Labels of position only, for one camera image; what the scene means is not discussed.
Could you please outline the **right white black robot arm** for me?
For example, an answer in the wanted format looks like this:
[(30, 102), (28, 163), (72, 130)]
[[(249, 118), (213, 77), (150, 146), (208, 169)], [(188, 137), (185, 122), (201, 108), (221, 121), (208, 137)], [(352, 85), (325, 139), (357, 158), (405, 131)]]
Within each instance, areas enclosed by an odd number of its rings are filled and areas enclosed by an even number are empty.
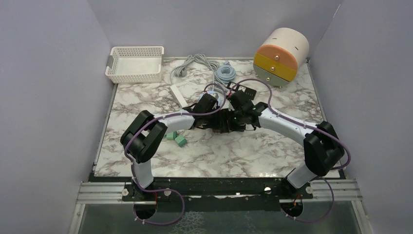
[(325, 176), (345, 154), (333, 126), (327, 121), (306, 123), (276, 113), (264, 102), (253, 104), (242, 91), (231, 94), (228, 100), (234, 109), (232, 121), (275, 131), (304, 148), (304, 162), (282, 179), (281, 192), (286, 198), (294, 198), (307, 182)]

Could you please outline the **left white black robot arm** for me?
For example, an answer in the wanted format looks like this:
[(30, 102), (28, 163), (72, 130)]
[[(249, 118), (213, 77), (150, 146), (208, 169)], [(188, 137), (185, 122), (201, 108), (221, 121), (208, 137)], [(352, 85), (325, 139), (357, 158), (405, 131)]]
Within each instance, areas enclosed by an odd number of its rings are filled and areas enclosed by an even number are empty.
[(204, 94), (197, 103), (177, 112), (153, 115), (144, 110), (139, 113), (120, 139), (124, 155), (131, 162), (132, 181), (136, 185), (134, 193), (139, 199), (147, 200), (153, 193), (162, 191), (179, 194), (174, 189), (153, 189), (150, 160), (166, 134), (192, 129), (199, 120), (213, 116), (222, 108), (216, 98)]

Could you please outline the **green plug adapter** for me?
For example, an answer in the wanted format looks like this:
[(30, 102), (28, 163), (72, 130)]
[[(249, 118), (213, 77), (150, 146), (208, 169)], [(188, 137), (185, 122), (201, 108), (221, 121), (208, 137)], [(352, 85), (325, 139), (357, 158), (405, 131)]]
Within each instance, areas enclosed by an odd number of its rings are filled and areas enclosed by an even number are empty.
[(178, 135), (174, 141), (179, 147), (184, 147), (187, 144), (187, 140), (183, 135)]
[(166, 134), (166, 139), (167, 140), (175, 140), (176, 138), (177, 138), (177, 132), (176, 131)]

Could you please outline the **white power strip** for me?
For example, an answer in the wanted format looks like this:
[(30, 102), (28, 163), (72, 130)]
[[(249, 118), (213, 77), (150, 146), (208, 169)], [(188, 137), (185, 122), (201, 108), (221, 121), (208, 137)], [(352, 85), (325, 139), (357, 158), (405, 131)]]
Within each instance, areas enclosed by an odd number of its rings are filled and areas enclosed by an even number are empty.
[(174, 96), (175, 100), (179, 104), (181, 108), (187, 107), (188, 103), (186, 102), (185, 98), (179, 91), (178, 87), (176, 85), (171, 85), (170, 90), (172, 92), (172, 95)]

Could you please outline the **round blue socket hub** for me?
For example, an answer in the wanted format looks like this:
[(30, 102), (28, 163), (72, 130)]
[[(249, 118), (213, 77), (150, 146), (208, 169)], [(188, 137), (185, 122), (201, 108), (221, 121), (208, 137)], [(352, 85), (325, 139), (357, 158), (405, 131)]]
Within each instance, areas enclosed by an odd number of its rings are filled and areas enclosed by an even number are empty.
[(222, 106), (224, 103), (224, 96), (222, 93), (219, 93), (217, 91), (206, 91), (206, 92), (202, 92), (199, 96), (199, 100), (201, 100), (203, 98), (203, 96), (205, 96), (207, 98), (213, 98), (217, 101), (216, 106)]

